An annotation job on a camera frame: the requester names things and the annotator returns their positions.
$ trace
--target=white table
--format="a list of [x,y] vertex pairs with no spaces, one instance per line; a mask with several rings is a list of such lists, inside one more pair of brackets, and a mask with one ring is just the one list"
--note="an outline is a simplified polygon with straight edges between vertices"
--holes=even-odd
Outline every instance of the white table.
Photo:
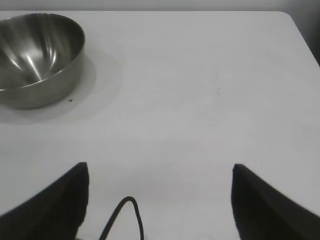
[[[239,239],[234,163],[320,214],[320,68],[287,14],[57,13],[85,31],[84,75],[49,107],[0,108],[0,213],[84,161],[84,240],[125,196],[148,240]],[[130,204],[108,238],[124,239]]]

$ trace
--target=metal bowl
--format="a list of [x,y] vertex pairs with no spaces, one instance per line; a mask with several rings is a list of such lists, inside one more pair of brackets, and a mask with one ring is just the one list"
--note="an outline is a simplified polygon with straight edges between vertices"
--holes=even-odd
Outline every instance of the metal bowl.
[[29,109],[66,96],[80,78],[84,45],[83,29],[65,16],[0,21],[0,104]]

